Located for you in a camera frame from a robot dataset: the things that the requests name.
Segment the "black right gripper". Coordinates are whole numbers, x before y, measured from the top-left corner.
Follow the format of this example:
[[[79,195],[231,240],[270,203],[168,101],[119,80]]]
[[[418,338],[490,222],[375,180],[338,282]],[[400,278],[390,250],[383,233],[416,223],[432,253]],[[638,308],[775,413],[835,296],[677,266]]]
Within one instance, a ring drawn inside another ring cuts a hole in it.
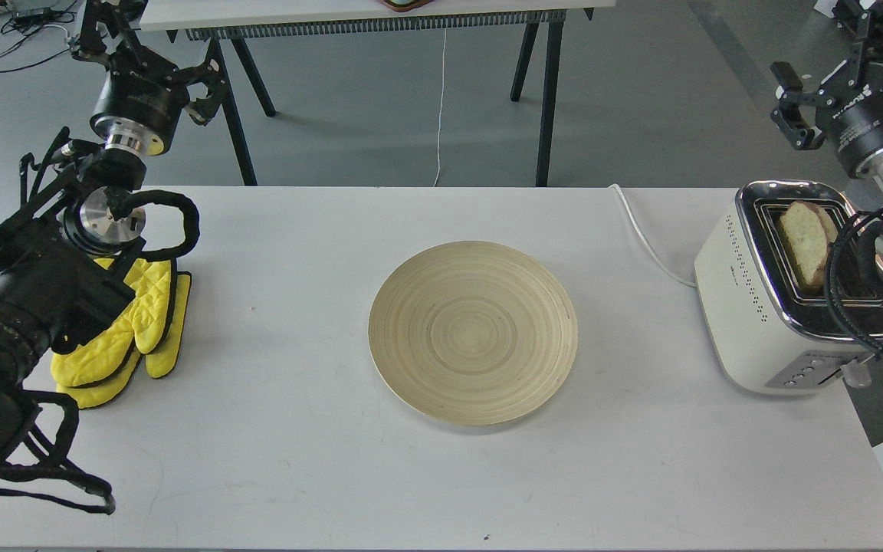
[[[883,67],[883,1],[837,1],[832,14],[852,35],[852,46],[829,77],[829,94],[806,92],[791,64],[773,62],[781,92],[770,119],[793,150],[817,150],[823,130],[810,126],[801,109],[829,107],[829,139],[845,174],[883,181],[883,74],[866,74]]]

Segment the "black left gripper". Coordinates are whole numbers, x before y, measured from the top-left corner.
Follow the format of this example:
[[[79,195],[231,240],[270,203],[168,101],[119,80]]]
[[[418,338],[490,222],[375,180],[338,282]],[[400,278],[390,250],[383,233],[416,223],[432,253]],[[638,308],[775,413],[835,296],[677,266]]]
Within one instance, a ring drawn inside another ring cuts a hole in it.
[[[89,120],[95,135],[109,144],[115,136],[129,137],[140,155],[169,152],[182,110],[196,125],[206,126],[230,90],[220,64],[204,60],[172,71],[172,88],[130,70],[148,68],[145,48],[119,5],[85,1],[77,12],[77,31],[71,35],[70,56],[94,63],[108,73]],[[203,85],[203,97],[189,88]]]

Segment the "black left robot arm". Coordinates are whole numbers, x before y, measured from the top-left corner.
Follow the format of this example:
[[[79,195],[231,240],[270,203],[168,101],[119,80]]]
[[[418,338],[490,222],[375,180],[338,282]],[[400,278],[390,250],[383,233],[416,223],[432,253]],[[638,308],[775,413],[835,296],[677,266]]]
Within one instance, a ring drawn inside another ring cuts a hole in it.
[[[71,56],[106,72],[90,120],[98,141],[60,130],[34,182],[21,175],[20,208],[0,224],[0,480],[63,480],[101,504],[36,498],[112,514],[111,485],[69,459],[76,402],[24,383],[49,350],[74,352],[130,306],[133,262],[175,261],[196,247],[196,205],[143,191],[144,161],[167,153],[182,114],[209,123],[230,90],[217,41],[200,65],[177,67],[138,41],[118,5],[87,1],[77,20]],[[0,487],[0,496],[22,492]]]

